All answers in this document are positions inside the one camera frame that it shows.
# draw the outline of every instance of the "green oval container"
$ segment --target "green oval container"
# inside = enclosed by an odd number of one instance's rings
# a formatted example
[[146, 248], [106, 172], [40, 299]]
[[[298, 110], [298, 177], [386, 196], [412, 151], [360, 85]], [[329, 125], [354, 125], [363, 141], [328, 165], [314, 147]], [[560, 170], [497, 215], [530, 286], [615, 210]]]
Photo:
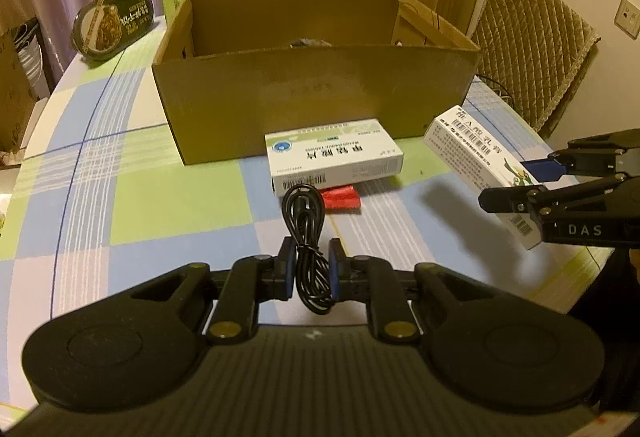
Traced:
[[108, 60], [145, 36], [153, 20], [151, 0], [94, 0], [78, 11], [71, 43], [90, 60]]

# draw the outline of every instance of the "table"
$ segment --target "table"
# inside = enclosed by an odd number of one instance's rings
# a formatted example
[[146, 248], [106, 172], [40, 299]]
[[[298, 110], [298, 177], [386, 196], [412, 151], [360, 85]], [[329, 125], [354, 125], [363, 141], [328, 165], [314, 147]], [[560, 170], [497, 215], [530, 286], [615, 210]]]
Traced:
[[[0, 238], [0, 426], [34, 404], [20, 353], [52, 316], [190, 261], [226, 269], [246, 255], [276, 254], [287, 234], [266, 157], [182, 165], [150, 68], [165, 30], [162, 19], [154, 26], [103, 64], [76, 57], [28, 145]], [[518, 159], [549, 152], [479, 80], [464, 107]], [[524, 251], [422, 140], [398, 144], [402, 173], [358, 185], [360, 213], [328, 215], [321, 249], [339, 236], [348, 254], [399, 269], [435, 261], [559, 311], [598, 274], [608, 250]], [[363, 323], [365, 315], [353, 303], [318, 317], [299, 300], [272, 301], [260, 321]]]

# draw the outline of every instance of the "black cable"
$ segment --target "black cable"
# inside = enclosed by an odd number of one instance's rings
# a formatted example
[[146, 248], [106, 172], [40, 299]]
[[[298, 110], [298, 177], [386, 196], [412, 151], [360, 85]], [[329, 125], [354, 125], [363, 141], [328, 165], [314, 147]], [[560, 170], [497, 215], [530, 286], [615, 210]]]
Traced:
[[504, 101], [511, 100], [511, 102], [513, 103], [513, 98], [511, 97], [511, 94], [502, 83], [500, 83], [497, 80], [494, 80], [493, 78], [488, 77], [486, 74], [476, 74], [476, 76], [478, 76], [479, 78], [483, 78], [485, 80], [489, 80], [491, 83], [495, 83], [496, 85], [498, 85], [498, 87], [500, 87], [505, 92], [505, 95], [502, 95], [502, 93], [498, 92], [498, 96], [500, 96], [501, 99], [503, 99]]
[[296, 289], [307, 309], [329, 314], [334, 300], [329, 287], [329, 262], [318, 243], [324, 224], [322, 195], [313, 186], [296, 184], [282, 199], [282, 218], [296, 243]]

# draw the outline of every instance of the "chair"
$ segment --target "chair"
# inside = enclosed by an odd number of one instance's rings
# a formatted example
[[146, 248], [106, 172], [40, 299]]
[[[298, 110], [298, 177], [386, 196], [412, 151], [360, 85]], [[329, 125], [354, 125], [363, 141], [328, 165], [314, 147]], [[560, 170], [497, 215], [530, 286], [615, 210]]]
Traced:
[[471, 39], [482, 48], [478, 74], [546, 139], [600, 36], [562, 0], [485, 0]]

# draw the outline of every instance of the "power outlet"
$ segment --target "power outlet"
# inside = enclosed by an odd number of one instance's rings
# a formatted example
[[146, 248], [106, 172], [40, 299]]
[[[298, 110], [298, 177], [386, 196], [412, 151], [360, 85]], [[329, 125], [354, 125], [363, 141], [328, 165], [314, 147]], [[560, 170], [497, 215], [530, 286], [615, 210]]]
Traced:
[[640, 10], [628, 0], [620, 0], [620, 6], [614, 22], [629, 33], [631, 38], [638, 38], [640, 32]]

